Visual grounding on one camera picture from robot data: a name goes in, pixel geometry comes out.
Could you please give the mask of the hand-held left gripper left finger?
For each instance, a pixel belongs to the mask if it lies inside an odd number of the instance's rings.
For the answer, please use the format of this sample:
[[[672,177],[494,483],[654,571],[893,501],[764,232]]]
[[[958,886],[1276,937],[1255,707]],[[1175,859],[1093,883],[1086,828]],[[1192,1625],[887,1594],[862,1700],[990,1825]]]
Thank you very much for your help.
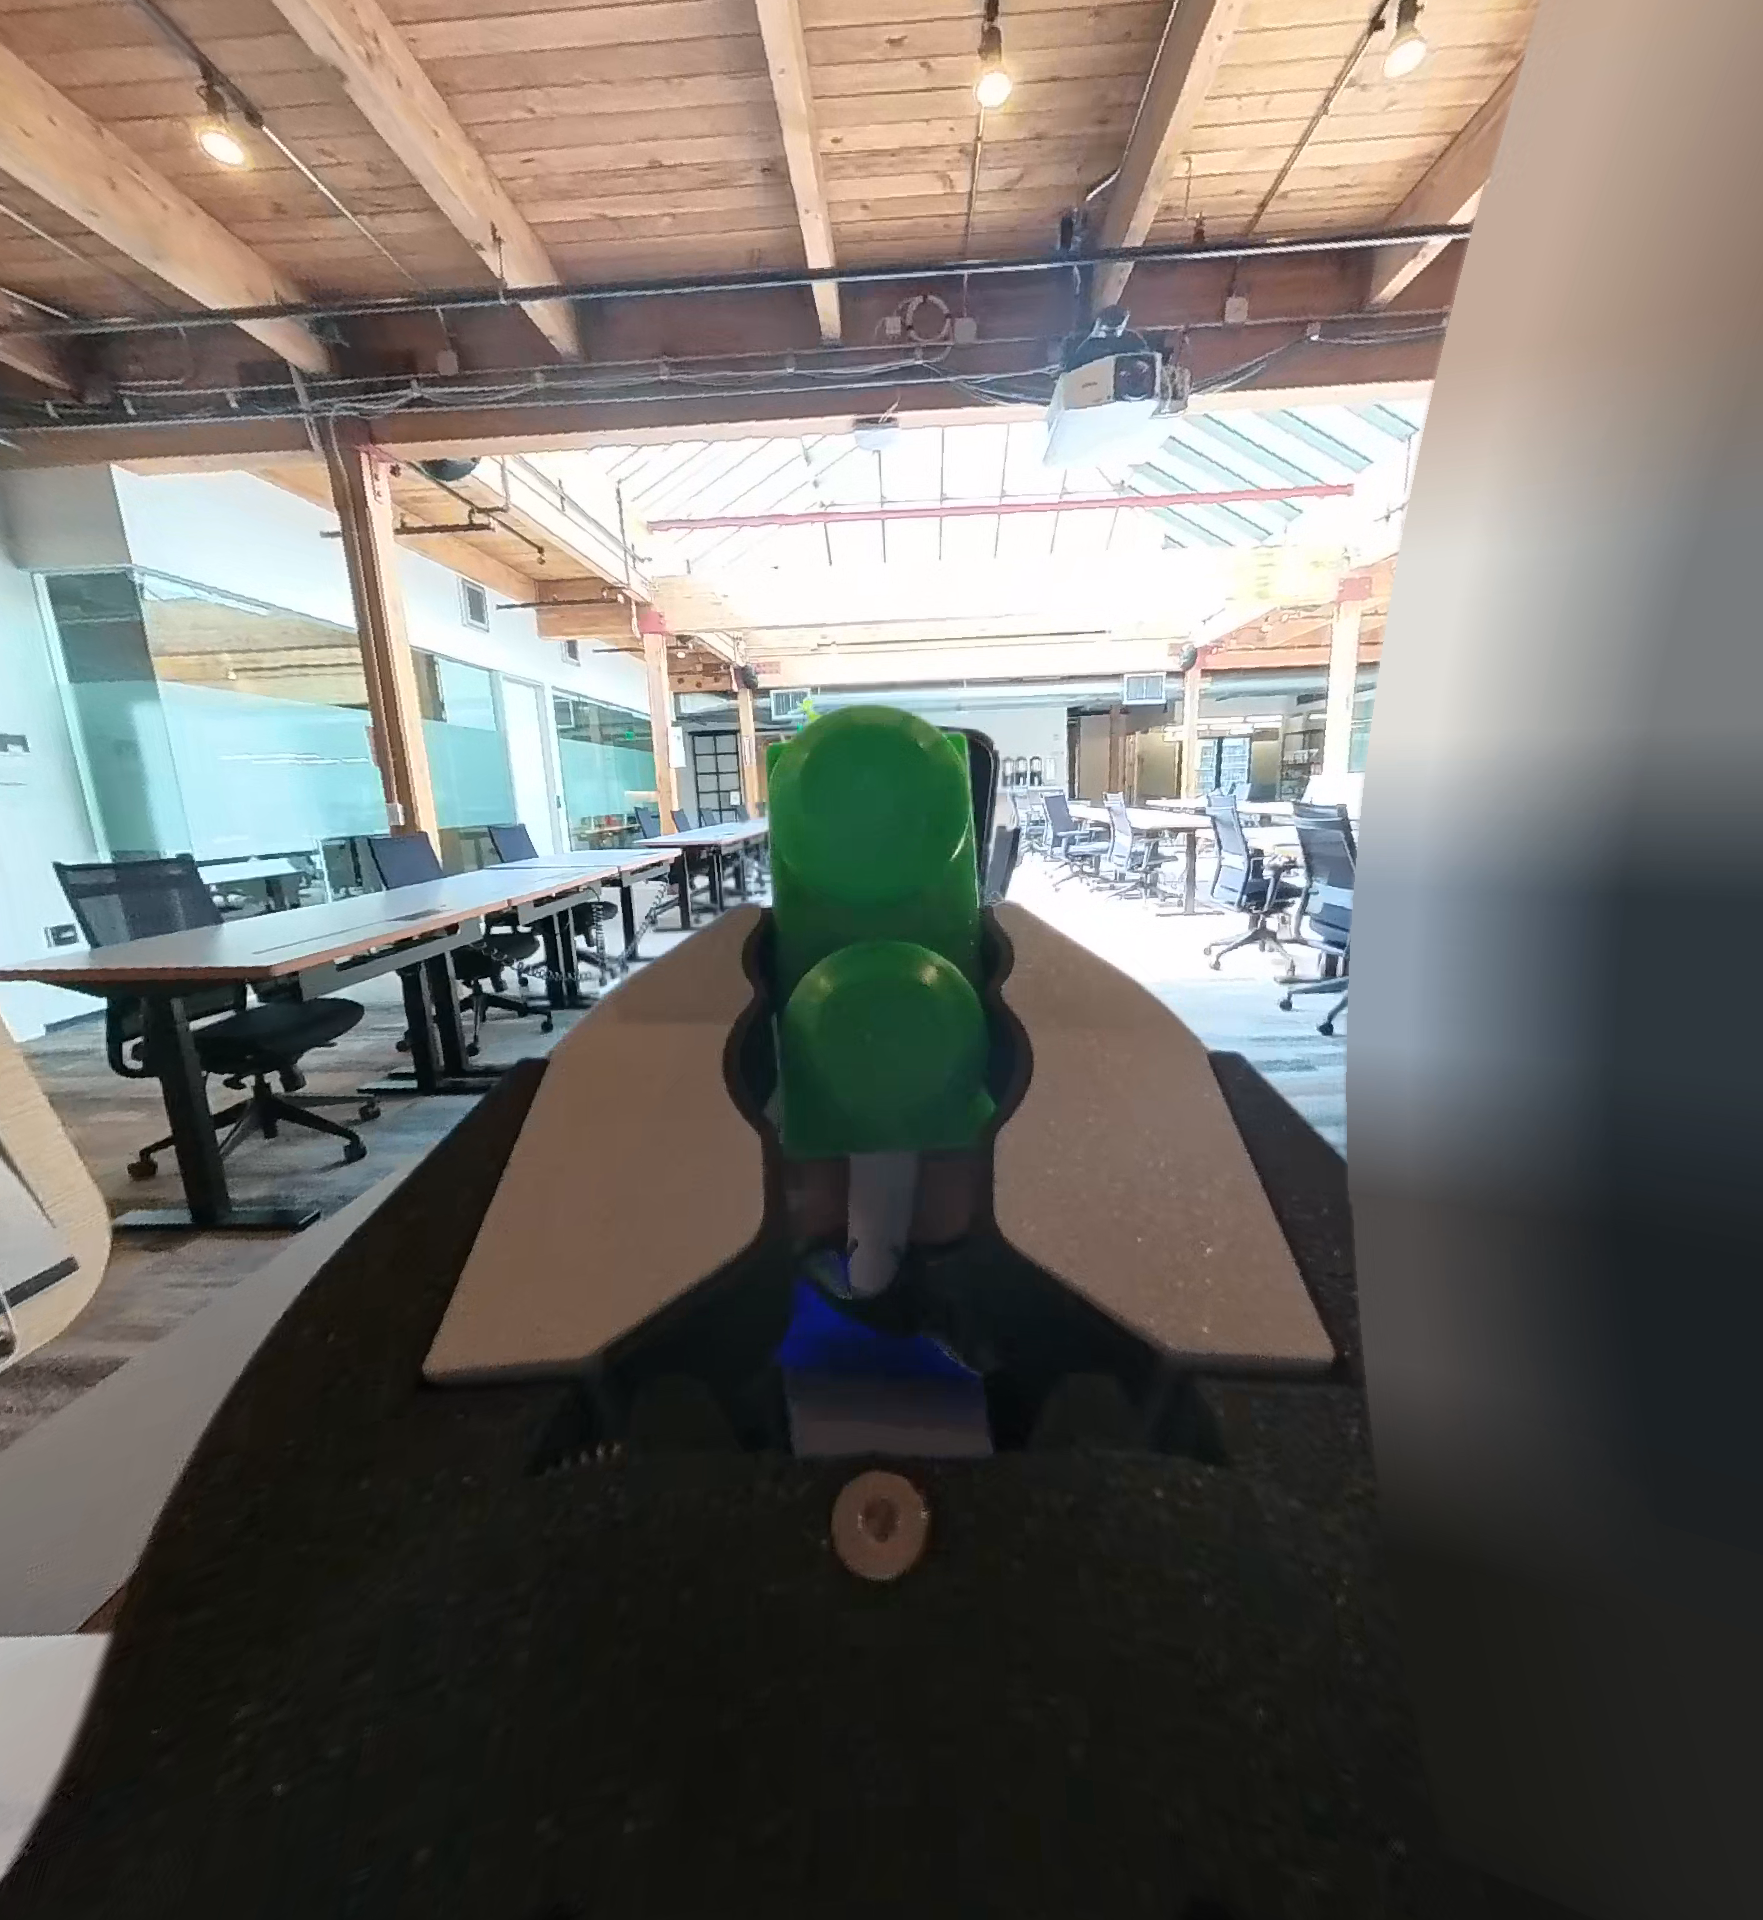
[[[579,1374],[755,1243],[764,1145],[723,1048],[763,919],[739,906],[684,936],[557,1045],[423,1380]]]

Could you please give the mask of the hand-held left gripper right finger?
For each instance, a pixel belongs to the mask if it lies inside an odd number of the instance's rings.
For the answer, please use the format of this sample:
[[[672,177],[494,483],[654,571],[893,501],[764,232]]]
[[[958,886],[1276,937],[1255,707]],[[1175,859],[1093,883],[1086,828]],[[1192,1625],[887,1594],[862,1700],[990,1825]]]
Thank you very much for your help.
[[[1025,1076],[992,1148],[1012,1252],[1155,1352],[1315,1378],[1334,1342],[1203,1040],[1120,967],[1016,904],[998,992]]]

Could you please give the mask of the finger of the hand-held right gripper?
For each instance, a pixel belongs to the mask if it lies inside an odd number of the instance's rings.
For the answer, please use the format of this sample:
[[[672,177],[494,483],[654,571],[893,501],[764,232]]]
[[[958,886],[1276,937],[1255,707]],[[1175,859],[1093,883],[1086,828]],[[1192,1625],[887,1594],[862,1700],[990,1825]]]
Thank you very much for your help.
[[[916,1152],[846,1158],[845,1298],[873,1298],[893,1285],[909,1249],[918,1187]]]

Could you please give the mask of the blue plastic bin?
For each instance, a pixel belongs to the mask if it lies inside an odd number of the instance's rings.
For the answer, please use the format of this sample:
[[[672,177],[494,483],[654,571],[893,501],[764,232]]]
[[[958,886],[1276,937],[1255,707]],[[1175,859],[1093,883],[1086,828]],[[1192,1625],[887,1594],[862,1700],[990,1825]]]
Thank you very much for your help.
[[[949,1345],[923,1331],[886,1331],[856,1314],[846,1255],[807,1252],[790,1293],[774,1363],[784,1374],[862,1380],[980,1382]]]

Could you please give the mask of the green mega block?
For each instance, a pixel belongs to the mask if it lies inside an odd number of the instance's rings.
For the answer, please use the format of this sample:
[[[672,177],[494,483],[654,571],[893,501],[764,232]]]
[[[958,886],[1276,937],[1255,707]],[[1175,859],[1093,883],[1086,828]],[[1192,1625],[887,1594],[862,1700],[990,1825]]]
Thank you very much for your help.
[[[843,707],[770,752],[777,1133],[797,1161],[974,1145],[990,1096],[969,732]]]

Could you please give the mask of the wooden office desk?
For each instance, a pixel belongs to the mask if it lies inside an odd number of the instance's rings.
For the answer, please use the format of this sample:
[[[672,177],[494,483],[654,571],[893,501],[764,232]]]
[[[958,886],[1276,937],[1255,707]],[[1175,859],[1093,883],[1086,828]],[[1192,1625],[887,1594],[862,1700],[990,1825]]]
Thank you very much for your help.
[[[1302,886],[1301,855],[1292,822],[1295,804],[1296,802],[1250,802],[1242,807],[1239,802],[1239,811],[1244,827],[1248,828],[1250,842],[1269,857],[1283,853],[1291,855],[1295,861],[1295,875]],[[1354,825],[1355,814],[1350,807],[1348,813]],[[1173,835],[1181,840],[1181,853],[1175,857],[1175,891],[1171,894],[1173,904],[1165,906],[1163,912],[1195,916],[1220,909],[1207,901],[1207,883],[1215,875],[1216,849],[1203,807],[1189,802],[1155,802],[1150,807],[1131,808],[1131,814],[1139,828],[1150,828],[1158,835]]]
[[[132,1004],[139,1015],[139,1063],[132,1076],[158,1081],[182,1182],[182,1204],[117,1212],[114,1231],[301,1231],[319,1209],[311,1204],[238,1204],[220,1158],[214,1113],[245,1093],[203,1072],[183,1015],[192,992],[244,984],[319,1001],[335,975],[342,979],[401,971],[413,993],[417,971],[482,931],[484,909],[458,904],[446,881],[330,906],[296,908],[262,918],[221,922],[134,939],[112,947],[74,947],[0,966],[0,984],[37,981]],[[356,1120],[378,1118],[375,1094],[353,1093]]]
[[[558,1004],[579,1010],[588,1004],[581,989],[581,951],[574,936],[574,909],[592,904],[605,889],[615,889],[619,901],[622,947],[616,958],[597,953],[594,966],[608,984],[627,971],[643,936],[641,912],[634,889],[662,869],[656,849],[619,849],[602,853],[569,853],[558,857],[530,857],[501,861],[484,871],[489,881],[501,881],[508,894],[484,912],[484,923],[535,927],[542,939],[545,966],[551,981],[561,989]]]
[[[646,837],[640,846],[672,857],[680,930],[692,931],[702,913],[718,918],[728,899],[755,904],[769,879],[769,822],[730,821]]]

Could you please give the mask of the white ceiling projector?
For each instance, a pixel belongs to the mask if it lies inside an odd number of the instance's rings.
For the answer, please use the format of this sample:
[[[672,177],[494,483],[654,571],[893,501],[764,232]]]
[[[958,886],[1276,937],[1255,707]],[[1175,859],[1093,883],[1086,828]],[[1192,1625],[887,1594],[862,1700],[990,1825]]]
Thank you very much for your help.
[[[1040,462],[1051,470],[1139,463],[1175,431],[1189,393],[1177,355],[1134,331],[1128,307],[1110,302],[1065,353]]]

